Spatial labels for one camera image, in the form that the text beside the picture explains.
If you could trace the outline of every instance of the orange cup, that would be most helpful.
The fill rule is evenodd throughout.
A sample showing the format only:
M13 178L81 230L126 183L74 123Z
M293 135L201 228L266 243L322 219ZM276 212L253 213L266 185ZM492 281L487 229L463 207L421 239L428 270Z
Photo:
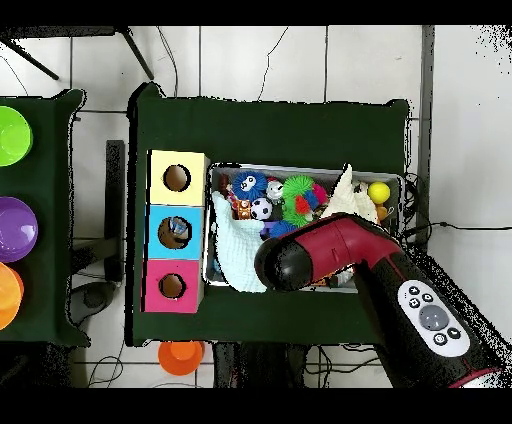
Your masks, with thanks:
M204 356L204 342L162 342L158 362L169 374L187 375L194 372Z
M16 271L0 262L0 330L16 317L23 297L23 281Z

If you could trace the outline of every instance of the shape sorter box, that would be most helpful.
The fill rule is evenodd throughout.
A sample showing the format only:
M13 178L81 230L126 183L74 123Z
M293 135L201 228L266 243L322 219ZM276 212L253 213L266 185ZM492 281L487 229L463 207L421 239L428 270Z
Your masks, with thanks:
M141 310L143 312L195 313L203 296L200 274L203 261L203 231L206 172L208 158L202 153L149 150L147 156L148 184L145 217L147 255ZM185 183L172 180L170 175L181 173ZM173 218L185 221L188 238L184 247L177 246L176 236L169 233ZM167 232L162 241L159 230ZM174 242L164 241L172 234ZM164 295L161 281L173 275L181 280L184 290L178 297Z
M204 209L200 207L149 205L148 259L200 260ZM158 228L166 218L180 217L189 224L190 239L182 249L169 249L158 239Z
M173 312L194 314L203 297L199 261L154 259L147 263L145 312ZM177 299L165 297L160 291L160 281L166 275L178 275L185 285Z
M206 171L209 160L204 153L150 150L151 204L173 206L204 206ZM186 189L172 191L164 184L164 176L173 165L181 167L188 177Z

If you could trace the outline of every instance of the white button panel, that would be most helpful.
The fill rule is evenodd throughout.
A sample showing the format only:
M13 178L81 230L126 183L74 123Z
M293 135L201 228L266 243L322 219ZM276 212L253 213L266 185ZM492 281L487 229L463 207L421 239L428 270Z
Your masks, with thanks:
M405 281L398 289L398 303L423 341L434 353L455 358L468 351L470 345L468 334L427 284L418 280ZM421 325L420 312L427 305L436 305L446 312L449 322L445 328L430 331Z

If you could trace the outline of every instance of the white cloth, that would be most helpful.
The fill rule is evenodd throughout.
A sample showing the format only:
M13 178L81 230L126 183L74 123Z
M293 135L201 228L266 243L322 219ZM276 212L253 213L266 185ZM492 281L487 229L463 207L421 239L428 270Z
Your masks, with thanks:
M265 224L256 219L234 220L231 204L217 191L212 193L217 231L215 247L226 282L238 291L261 293L267 288L254 270L254 258L263 244Z
M321 218L331 216L333 213L345 212L359 215L376 224L378 222L377 210L367 194L368 185L365 183L359 184L361 185L361 192L354 193L352 166L347 165L347 169L340 175L338 183L334 187L329 204Z

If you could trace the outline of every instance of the circular hole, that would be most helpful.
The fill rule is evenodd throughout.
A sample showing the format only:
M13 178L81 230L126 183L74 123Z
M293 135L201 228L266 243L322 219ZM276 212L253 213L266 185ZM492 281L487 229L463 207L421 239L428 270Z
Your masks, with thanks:
M192 238L192 226L179 216L168 217L158 226L158 240L168 249L183 249Z
M184 191L190 185L190 172L183 165L171 165L164 172L164 185L171 191Z
M169 299L178 299L185 291L185 281L178 274L167 274L158 282L158 290Z

